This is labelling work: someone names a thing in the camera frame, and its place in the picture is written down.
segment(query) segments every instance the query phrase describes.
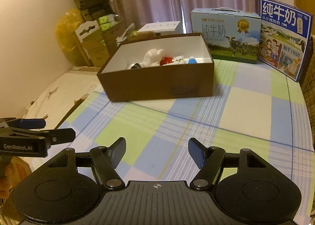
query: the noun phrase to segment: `cow illustration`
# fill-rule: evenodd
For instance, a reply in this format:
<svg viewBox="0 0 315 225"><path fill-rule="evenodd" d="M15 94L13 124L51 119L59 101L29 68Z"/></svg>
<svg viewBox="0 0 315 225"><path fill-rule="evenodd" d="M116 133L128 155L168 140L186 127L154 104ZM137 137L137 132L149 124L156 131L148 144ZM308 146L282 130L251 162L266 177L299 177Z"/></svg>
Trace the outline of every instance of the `cow illustration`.
<svg viewBox="0 0 315 225"><path fill-rule="evenodd" d="M305 45L306 45L305 41L304 41L304 40L301 40L301 41L299 42L299 45L301 46L301 51L304 53L304 51L305 51Z"/></svg>
<svg viewBox="0 0 315 225"><path fill-rule="evenodd" d="M230 42L230 49L233 53L233 57L235 56L236 51L242 53L242 58L244 55L246 55L247 51L247 43L240 42L235 40L235 37L226 37Z"/></svg>

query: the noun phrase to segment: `yellow plastic bag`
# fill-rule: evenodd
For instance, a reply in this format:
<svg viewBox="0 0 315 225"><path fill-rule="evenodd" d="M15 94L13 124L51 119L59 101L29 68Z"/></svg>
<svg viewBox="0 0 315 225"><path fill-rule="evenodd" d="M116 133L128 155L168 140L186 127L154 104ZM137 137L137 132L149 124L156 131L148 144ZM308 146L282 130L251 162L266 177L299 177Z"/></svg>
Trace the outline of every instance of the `yellow plastic bag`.
<svg viewBox="0 0 315 225"><path fill-rule="evenodd" d="M78 45L74 31L84 23L81 13L78 9L71 9L61 17L56 27L56 38L61 50L66 53L73 51Z"/></svg>

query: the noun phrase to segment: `white cloth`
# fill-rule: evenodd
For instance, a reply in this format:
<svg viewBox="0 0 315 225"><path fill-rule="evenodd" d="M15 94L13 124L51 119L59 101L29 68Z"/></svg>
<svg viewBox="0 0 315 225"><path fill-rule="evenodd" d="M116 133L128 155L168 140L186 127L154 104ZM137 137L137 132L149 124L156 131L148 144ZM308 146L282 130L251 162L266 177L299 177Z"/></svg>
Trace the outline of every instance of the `white cloth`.
<svg viewBox="0 0 315 225"><path fill-rule="evenodd" d="M125 32L120 37L116 38L117 46L119 46L121 42L125 41L127 39L127 36L130 35L135 28L136 28L135 24L131 23L130 26L125 30Z"/></svg>
<svg viewBox="0 0 315 225"><path fill-rule="evenodd" d="M151 49L149 50L143 58L142 62L142 67L154 67L154 66L159 66L160 61L163 57L164 50L156 50L156 49Z"/></svg>

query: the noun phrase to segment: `checkered tablecloth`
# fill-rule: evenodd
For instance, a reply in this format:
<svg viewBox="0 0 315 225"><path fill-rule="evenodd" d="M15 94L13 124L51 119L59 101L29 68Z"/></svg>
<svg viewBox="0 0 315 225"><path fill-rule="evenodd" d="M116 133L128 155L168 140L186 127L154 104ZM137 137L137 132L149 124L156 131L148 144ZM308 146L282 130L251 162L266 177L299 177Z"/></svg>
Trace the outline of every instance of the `checkered tablecloth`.
<svg viewBox="0 0 315 225"><path fill-rule="evenodd" d="M77 138L77 152L127 142L117 167L128 180L187 180L198 168L188 154L195 137L205 146L239 153L250 148L294 181L302 193L295 217L308 224L314 195L315 157L304 98L298 83L266 64L215 60L209 98L112 103L100 88L63 123ZM54 146L51 158L67 145ZM88 169L80 172L92 176ZM235 173L227 169L223 177Z"/></svg>

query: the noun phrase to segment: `open box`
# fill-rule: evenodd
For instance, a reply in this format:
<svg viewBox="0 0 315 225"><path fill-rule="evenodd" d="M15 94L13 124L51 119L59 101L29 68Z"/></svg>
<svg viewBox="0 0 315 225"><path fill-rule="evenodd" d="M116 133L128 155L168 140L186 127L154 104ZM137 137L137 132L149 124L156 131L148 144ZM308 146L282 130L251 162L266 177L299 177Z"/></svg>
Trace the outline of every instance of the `open box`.
<svg viewBox="0 0 315 225"><path fill-rule="evenodd" d="M150 49L202 58L203 63L128 69ZM212 96L214 61L200 33L168 35L122 44L97 76L111 101L206 97Z"/></svg>

